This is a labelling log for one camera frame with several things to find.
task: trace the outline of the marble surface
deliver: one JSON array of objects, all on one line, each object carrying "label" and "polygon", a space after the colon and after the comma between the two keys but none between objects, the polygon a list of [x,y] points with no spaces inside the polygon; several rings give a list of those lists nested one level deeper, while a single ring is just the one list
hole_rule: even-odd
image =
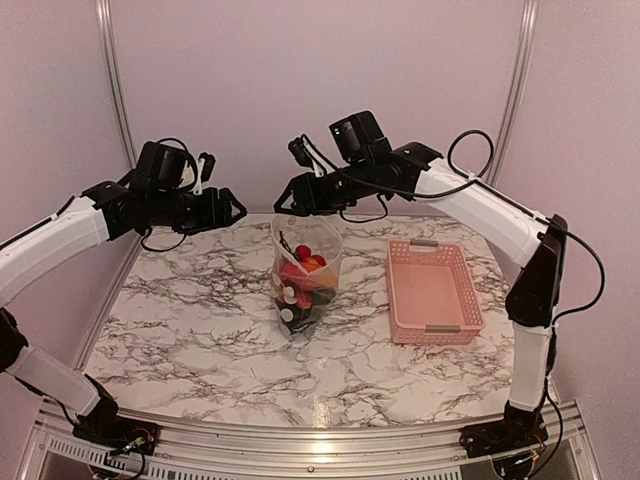
[{"label": "marble surface", "polygon": [[[270,219],[252,215],[172,252],[144,252],[86,372],[122,407],[205,421],[367,427],[502,411],[512,327],[507,284],[482,237],[449,218],[332,218],[344,236],[340,294],[320,324],[286,337],[269,298]],[[471,344],[389,342],[388,238],[464,246],[487,323]]]}]

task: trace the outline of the table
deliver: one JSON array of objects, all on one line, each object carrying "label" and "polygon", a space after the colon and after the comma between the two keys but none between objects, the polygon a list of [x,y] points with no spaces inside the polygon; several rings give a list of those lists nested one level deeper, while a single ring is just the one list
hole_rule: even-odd
[{"label": "table", "polygon": [[[143,252],[86,373],[122,407],[247,425],[374,427],[499,413],[513,331],[508,289],[485,240],[447,217],[330,221],[344,237],[340,294],[313,329],[287,338],[269,297],[272,215]],[[487,323],[469,345],[389,342],[386,241],[463,245]],[[154,235],[168,246],[176,235]]]}]

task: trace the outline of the white marble tabletop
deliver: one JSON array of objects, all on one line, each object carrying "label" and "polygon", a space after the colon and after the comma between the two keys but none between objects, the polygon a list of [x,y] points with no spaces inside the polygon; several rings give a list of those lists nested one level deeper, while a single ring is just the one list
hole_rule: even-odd
[{"label": "white marble tabletop", "polygon": [[[174,251],[141,254],[86,373],[122,407],[226,423],[365,427],[502,411],[513,332],[507,284],[482,237],[442,217],[331,218],[344,236],[339,296],[317,326],[286,337],[269,297],[271,218],[251,215]],[[487,323],[469,345],[390,343],[389,238],[464,246]]]}]

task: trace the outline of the robotic arm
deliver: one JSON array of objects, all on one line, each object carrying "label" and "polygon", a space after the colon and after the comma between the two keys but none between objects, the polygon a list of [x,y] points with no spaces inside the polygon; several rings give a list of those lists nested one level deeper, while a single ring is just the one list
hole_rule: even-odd
[{"label": "robotic arm", "polygon": [[[184,144],[183,149],[163,144],[168,140],[174,139],[147,142],[136,168],[120,182],[86,190],[0,245],[0,373],[9,373],[30,390],[77,412],[74,435],[117,448],[131,446],[140,428],[155,437],[157,426],[118,417],[118,406],[104,388],[29,345],[5,307],[51,269],[131,230],[146,239],[154,226],[167,226],[187,236],[229,227],[246,215],[229,189],[202,189],[213,171],[212,155],[203,153],[196,161]],[[180,186],[185,165],[189,184]],[[154,441],[147,439],[138,447],[150,454]]]},{"label": "robotic arm", "polygon": [[477,457],[533,445],[537,437],[546,440],[540,410],[555,359],[553,318],[564,260],[565,220],[519,205],[460,172],[425,145],[412,142],[392,149],[371,112],[351,115],[329,129],[349,165],[338,168],[306,135],[296,138],[289,150],[301,166],[314,172],[293,178],[274,205],[275,211],[327,215],[367,196],[378,195],[382,200],[398,194],[407,200],[428,201],[504,251],[522,267],[506,298],[515,331],[511,393],[504,419],[465,427],[461,443],[469,457]]}]

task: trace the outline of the clear plastic bag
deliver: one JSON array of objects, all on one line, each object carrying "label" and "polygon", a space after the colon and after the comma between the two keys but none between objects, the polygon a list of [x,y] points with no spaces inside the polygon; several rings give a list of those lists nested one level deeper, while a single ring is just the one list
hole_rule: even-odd
[{"label": "clear plastic bag", "polygon": [[324,316],[338,293],[342,236],[320,217],[277,215],[271,237],[271,297],[283,332],[300,332]]}]

